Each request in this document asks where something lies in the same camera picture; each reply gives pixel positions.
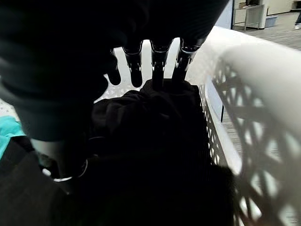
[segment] black garment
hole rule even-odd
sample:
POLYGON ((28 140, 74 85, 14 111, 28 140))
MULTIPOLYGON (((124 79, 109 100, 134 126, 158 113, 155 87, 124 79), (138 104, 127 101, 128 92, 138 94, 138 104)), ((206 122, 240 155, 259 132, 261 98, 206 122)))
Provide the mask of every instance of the black garment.
POLYGON ((298 16, 298 19, 296 20, 295 25, 301 24, 301 13, 298 16))
POLYGON ((96 103, 76 196, 42 175, 34 152, 12 157, 0 178, 0 225, 233 225, 232 174, 212 165, 198 93, 170 80, 156 92, 147 81, 96 103))

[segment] prosthetic hand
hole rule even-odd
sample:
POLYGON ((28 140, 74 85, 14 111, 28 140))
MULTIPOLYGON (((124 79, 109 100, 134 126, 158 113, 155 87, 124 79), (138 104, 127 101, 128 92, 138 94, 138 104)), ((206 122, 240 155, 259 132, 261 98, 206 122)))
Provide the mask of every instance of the prosthetic hand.
POLYGON ((181 37, 173 81, 182 82, 228 0, 3 2, 0 98, 15 107, 41 171, 69 194, 89 167, 87 131, 93 101, 108 86, 103 75, 114 85, 121 80, 113 49, 123 47, 139 87, 142 41, 150 39, 153 87, 160 90, 170 44, 181 37))

